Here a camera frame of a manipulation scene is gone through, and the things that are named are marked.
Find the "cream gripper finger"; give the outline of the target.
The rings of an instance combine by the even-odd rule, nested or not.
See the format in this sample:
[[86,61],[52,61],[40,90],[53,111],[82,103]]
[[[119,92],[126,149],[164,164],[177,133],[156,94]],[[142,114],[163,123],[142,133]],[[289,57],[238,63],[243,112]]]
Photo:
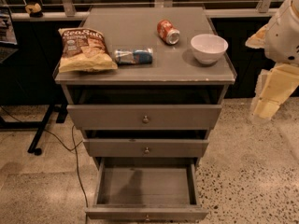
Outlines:
[[255,34],[247,39],[245,46],[252,49],[264,49],[267,25],[261,27]]
[[298,64],[276,63],[270,71],[263,70],[252,101],[252,115],[271,119],[298,87]]

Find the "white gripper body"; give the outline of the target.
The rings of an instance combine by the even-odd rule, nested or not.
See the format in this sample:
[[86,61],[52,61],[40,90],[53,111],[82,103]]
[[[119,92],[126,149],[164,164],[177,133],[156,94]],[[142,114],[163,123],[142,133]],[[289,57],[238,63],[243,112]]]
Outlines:
[[276,63],[299,64],[299,0],[285,0],[267,23],[264,53]]

